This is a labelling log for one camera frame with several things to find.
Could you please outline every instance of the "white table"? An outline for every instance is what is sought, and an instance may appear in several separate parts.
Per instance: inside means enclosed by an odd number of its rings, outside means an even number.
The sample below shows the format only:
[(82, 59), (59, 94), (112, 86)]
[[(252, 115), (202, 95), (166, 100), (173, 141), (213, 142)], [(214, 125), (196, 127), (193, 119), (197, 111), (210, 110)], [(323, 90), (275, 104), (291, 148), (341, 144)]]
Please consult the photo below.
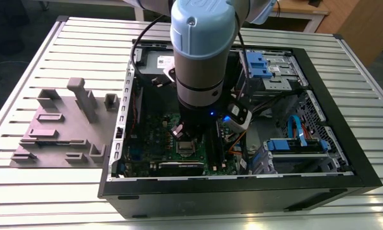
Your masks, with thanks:
[[(101, 169), (9, 168), (12, 151), (39, 108), (41, 88), (72, 95), (84, 77), (96, 96), (120, 93), (132, 39), (148, 23), (69, 18), (57, 22), (0, 111), (0, 227), (37, 229), (383, 229), (383, 187), (311, 211), (124, 220), (97, 198)], [(354, 53), (331, 35), (244, 29), (252, 45), (305, 48), (383, 182), (383, 91)], [(145, 39), (169, 40), (158, 23)]]

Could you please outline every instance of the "wooden desk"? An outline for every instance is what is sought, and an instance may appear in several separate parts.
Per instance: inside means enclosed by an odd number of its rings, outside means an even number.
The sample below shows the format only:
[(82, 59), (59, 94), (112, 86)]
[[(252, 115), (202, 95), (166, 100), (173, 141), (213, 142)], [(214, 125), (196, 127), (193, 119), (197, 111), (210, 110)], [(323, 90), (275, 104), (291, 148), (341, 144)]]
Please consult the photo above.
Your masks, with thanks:
[[(309, 5), (307, 0), (278, 0), (281, 5), (281, 18), (298, 18), (307, 19), (309, 23), (303, 32), (314, 33), (326, 15), (330, 14), (330, 10), (323, 4), (319, 7)], [(278, 4), (275, 4), (271, 17), (277, 17)]]
[(341, 34), (369, 66), (383, 51), (383, 0), (326, 0), (333, 13), (318, 33)]

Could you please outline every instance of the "sticker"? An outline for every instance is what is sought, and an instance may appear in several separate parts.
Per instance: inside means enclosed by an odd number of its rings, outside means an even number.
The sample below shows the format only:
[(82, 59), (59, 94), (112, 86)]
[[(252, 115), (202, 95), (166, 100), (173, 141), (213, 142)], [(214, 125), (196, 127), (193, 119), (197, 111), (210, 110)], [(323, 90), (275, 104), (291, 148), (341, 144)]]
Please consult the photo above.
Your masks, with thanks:
[(238, 116), (238, 113), (240, 113), (240, 108), (237, 107), (237, 105), (233, 106), (233, 109), (232, 109), (232, 114), (234, 114), (236, 116)]
[(277, 66), (275, 67), (270, 66), (270, 71), (279, 72), (279, 68)]
[(248, 169), (248, 162), (245, 162), (244, 159), (241, 159), (240, 164), (244, 167), (244, 169)]
[(165, 69), (168, 66), (170, 66), (174, 62), (173, 56), (160, 56), (158, 57), (158, 69)]

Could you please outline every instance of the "gray plastic part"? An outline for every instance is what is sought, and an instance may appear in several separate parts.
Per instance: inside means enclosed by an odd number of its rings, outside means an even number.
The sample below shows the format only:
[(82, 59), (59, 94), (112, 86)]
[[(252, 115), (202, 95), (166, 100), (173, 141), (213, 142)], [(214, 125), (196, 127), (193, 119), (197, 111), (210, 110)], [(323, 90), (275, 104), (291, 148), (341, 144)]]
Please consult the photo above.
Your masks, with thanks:
[(102, 146), (101, 152), (97, 150), (94, 145), (90, 145), (89, 157), (96, 163), (102, 163), (105, 152), (106, 152), (106, 145)]
[(92, 93), (92, 90), (86, 91), (86, 93), (88, 93), (88, 98), (89, 98), (90, 104), (92, 104), (92, 106), (93, 106), (94, 109), (96, 109), (96, 108), (97, 108), (97, 103), (96, 103), (94, 94)]
[(84, 153), (81, 152), (68, 152), (65, 156), (67, 162), (72, 164), (85, 163), (88, 161)]
[(33, 162), (37, 157), (31, 152), (15, 152), (12, 160), (16, 162)]
[[(16, 150), (17, 153), (31, 152), (37, 160), (12, 161), (11, 166), (21, 168), (101, 168), (104, 157), (97, 157), (90, 152), (90, 148), (93, 145), (100, 151), (100, 155), (104, 156), (101, 149), (105, 145), (110, 145), (117, 118), (117, 111), (106, 111), (104, 99), (104, 97), (94, 98), (98, 122), (92, 124), (88, 123), (86, 116), (80, 110), (73, 96), (63, 96), (60, 99), (52, 100), (56, 108), (44, 109), (40, 107)], [(57, 130), (59, 135), (32, 138), (29, 136), (32, 129)], [(65, 160), (65, 154), (75, 151), (84, 154), (86, 162), (71, 164)]]
[(39, 97), (37, 97), (37, 101), (40, 103), (40, 105), (43, 106), (43, 108), (56, 108), (56, 105), (53, 103), (53, 100), (60, 99), (60, 96), (56, 92), (56, 90), (41, 90)]
[(39, 114), (37, 121), (40, 121), (40, 122), (63, 122), (64, 116), (60, 113)]
[(88, 140), (71, 140), (69, 145), (72, 148), (89, 148), (90, 143)]
[(59, 132), (55, 129), (36, 129), (32, 128), (28, 136), (32, 138), (55, 138), (57, 137)]
[(89, 95), (92, 95), (92, 92), (88, 94), (85, 88), (85, 80), (84, 78), (71, 78), (67, 88), (75, 93), (78, 105), (81, 110), (85, 113), (86, 119), (89, 123), (97, 122), (97, 116), (96, 116), (96, 108), (93, 106), (92, 99)]
[(114, 93), (108, 93), (104, 100), (106, 111), (117, 111), (120, 108), (120, 101)]

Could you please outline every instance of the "wooden cabinet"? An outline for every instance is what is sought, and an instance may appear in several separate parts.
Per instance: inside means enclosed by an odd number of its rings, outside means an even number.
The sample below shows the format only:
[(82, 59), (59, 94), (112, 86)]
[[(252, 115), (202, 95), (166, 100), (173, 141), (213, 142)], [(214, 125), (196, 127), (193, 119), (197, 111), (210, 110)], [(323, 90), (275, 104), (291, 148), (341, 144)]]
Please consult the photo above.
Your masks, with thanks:
[(383, 51), (383, 0), (323, 0), (331, 13), (317, 33), (341, 34), (366, 66)]

